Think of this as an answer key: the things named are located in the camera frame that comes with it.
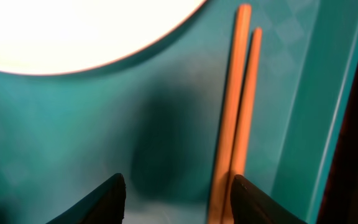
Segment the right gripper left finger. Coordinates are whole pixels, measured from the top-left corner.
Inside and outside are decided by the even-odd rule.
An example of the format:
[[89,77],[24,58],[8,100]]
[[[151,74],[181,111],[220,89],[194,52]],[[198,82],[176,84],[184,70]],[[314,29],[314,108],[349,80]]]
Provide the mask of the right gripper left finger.
[[122,224],[126,183],[116,173],[48,224]]

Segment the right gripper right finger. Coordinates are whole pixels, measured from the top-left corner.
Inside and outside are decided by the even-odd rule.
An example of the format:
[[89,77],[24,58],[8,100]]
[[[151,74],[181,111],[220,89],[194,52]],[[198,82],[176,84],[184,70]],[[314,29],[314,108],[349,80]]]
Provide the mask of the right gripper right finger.
[[306,224],[240,174],[233,178],[230,203],[234,224]]

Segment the wooden chopstick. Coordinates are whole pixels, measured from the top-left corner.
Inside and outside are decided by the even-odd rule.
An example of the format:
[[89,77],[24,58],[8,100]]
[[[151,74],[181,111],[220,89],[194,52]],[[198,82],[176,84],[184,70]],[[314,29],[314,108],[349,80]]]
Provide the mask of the wooden chopstick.
[[226,192],[226,201],[223,217],[221,220],[222,224],[234,223],[230,204],[231,185],[234,181],[234,176],[237,174],[242,175],[245,171],[250,129],[252,124],[255,91],[257,86],[259,58],[262,45],[262,34],[262,28],[255,28],[250,44],[249,58],[246,67],[246,76],[242,89],[241,105],[239,108],[239,116],[237,119],[236,135],[234,138],[231,166],[229,169],[229,182]]
[[244,77],[251,14],[252,6],[250,4],[241,4],[236,11],[221,124],[211,182],[207,224],[220,224],[224,211]]

